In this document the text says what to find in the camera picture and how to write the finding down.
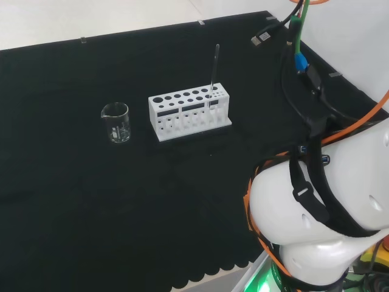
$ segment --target table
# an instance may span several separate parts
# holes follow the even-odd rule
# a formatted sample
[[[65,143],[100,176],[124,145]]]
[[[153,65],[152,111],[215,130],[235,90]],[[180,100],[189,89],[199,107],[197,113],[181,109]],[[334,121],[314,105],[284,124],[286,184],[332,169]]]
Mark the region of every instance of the table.
[[[306,135],[276,95],[284,31],[259,48],[250,42],[268,16],[0,52],[2,291],[165,292],[261,254],[243,207],[252,167]],[[158,143],[147,97],[208,84],[216,43],[233,125]],[[374,106],[303,52],[334,106],[356,117]],[[289,83],[309,110],[308,93]],[[129,106],[125,145],[106,137],[109,102]]]

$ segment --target white test tube rack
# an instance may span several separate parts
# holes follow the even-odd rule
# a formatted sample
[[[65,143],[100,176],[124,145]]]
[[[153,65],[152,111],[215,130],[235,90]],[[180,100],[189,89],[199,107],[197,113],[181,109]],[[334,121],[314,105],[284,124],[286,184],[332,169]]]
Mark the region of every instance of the white test tube rack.
[[[159,141],[231,125],[230,96],[220,83],[148,98],[150,122]]]

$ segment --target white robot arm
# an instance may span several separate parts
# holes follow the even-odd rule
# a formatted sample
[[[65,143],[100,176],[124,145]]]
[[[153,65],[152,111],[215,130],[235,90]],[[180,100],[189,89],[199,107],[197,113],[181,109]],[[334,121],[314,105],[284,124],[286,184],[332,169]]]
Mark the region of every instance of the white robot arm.
[[[325,146],[328,184],[338,202],[370,237],[347,237],[318,222],[292,195],[288,162],[262,171],[250,191],[250,210],[261,233],[280,245],[285,268],[311,285],[329,285],[367,248],[389,234],[389,119]],[[307,167],[299,162],[305,180]],[[322,199],[314,190],[315,197]]]

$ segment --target white floor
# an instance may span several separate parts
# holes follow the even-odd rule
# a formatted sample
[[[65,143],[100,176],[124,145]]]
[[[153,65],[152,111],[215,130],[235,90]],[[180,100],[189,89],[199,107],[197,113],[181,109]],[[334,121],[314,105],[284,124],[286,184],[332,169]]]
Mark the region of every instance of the white floor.
[[[0,50],[260,10],[284,18],[293,6],[289,0],[0,0]],[[388,0],[312,5],[303,41],[378,101],[389,87],[388,15]]]

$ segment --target green light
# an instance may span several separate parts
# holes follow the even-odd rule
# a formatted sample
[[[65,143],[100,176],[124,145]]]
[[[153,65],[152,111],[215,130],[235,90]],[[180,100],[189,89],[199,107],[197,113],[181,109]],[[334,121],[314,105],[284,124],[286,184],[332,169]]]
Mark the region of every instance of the green light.
[[[270,287],[267,282],[262,283],[262,286],[258,286],[258,292],[270,292]]]
[[[246,285],[244,292],[270,292],[270,286],[267,282],[269,278],[269,274],[271,271],[269,270],[267,273],[259,273],[253,276],[250,282]]]

